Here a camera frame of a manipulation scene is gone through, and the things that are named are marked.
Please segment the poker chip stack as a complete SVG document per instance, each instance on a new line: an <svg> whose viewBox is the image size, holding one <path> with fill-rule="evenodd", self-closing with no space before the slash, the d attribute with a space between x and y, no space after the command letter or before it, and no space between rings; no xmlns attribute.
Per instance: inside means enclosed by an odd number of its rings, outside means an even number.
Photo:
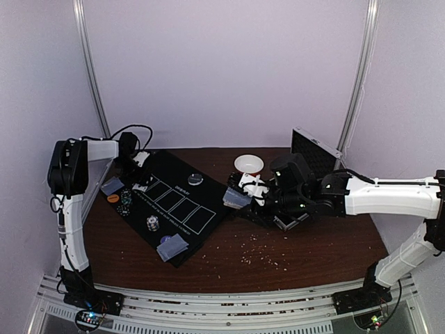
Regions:
<svg viewBox="0 0 445 334"><path fill-rule="evenodd" d="M131 189L123 189L120 192L120 201L122 205L129 207L132 204L132 190Z"/></svg>
<svg viewBox="0 0 445 334"><path fill-rule="evenodd" d="M146 219L146 225L147 225L147 229L150 232L156 232L160 225L159 225L159 218L157 216L149 216Z"/></svg>

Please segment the dealt card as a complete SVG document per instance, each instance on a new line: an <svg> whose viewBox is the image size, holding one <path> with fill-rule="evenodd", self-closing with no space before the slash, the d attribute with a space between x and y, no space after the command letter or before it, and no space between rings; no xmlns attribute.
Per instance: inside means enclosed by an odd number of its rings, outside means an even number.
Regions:
<svg viewBox="0 0 445 334"><path fill-rule="evenodd" d="M157 246L156 251L163 262L171 260L176 255L186 251L189 244L179 235L175 234L163 244Z"/></svg>
<svg viewBox="0 0 445 334"><path fill-rule="evenodd" d="M101 185L100 190L104 195L110 196L123 187L124 183L118 177L112 177Z"/></svg>

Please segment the orange big blind button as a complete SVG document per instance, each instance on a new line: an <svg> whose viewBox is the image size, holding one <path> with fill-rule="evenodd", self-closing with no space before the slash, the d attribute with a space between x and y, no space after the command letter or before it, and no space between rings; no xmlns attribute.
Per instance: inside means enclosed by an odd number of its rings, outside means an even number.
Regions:
<svg viewBox="0 0 445 334"><path fill-rule="evenodd" d="M120 200L120 197L119 197L119 195L117 195L117 194L112 194L112 195L109 195L109 196L107 197L107 201L110 202L110 203L116 203L116 202L118 202L119 200Z"/></svg>

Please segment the grey playing card deck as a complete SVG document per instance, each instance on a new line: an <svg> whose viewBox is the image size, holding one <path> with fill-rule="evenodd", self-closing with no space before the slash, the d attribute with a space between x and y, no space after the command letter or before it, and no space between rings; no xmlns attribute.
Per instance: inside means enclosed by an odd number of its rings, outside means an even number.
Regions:
<svg viewBox="0 0 445 334"><path fill-rule="evenodd" d="M251 197L239 193L237 190L228 187L223 198L222 203L226 207L230 207L232 209L241 209L247 205L249 205L252 201Z"/></svg>

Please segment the clear grey dealer button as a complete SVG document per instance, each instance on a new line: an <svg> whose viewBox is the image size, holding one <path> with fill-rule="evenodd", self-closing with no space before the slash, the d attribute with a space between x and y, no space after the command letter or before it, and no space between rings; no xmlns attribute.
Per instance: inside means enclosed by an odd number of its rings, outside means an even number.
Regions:
<svg viewBox="0 0 445 334"><path fill-rule="evenodd" d="M197 186L203 182L204 178L200 173L192 173L188 176L188 184L191 186Z"/></svg>

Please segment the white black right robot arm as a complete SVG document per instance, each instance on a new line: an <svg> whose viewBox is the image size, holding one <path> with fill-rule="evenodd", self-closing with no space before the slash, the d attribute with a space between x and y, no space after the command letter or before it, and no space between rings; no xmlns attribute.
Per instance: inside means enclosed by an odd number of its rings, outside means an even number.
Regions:
<svg viewBox="0 0 445 334"><path fill-rule="evenodd" d="M301 154L287 154L276 158L270 171L272 181L245 173L238 183L252 198L256 216L393 214L423 219L397 250L368 268L363 287L356 294L363 307L371 307L383 290L444 251L443 170L423 179L382 180L340 169L318 179Z"/></svg>

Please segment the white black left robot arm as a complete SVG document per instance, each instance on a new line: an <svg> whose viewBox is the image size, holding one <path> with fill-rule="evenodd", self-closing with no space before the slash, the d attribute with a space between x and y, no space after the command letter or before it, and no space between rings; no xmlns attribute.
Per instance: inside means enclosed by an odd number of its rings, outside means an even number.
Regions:
<svg viewBox="0 0 445 334"><path fill-rule="evenodd" d="M56 142L47 173L57 215L60 240L60 274L69 294L85 309L100 302L83 240L83 197L89 185L89 163L116 161L124 172L142 175L148 152L127 129L110 138L69 138Z"/></svg>

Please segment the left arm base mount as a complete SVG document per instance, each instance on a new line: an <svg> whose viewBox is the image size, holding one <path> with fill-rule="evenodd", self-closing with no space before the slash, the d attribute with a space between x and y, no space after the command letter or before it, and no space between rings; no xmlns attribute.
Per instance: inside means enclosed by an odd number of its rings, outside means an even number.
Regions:
<svg viewBox="0 0 445 334"><path fill-rule="evenodd" d="M97 290L92 294L81 292L67 292L63 297L64 303L78 308L119 316L124 302L124 295L106 290Z"/></svg>

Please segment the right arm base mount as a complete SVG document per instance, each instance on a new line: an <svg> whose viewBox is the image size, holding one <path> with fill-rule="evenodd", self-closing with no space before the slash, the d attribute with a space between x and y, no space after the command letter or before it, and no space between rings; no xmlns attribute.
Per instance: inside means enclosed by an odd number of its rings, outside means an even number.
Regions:
<svg viewBox="0 0 445 334"><path fill-rule="evenodd" d="M365 289L360 287L332 295L332 301L338 315L357 312L379 306L381 303L392 301L389 289Z"/></svg>

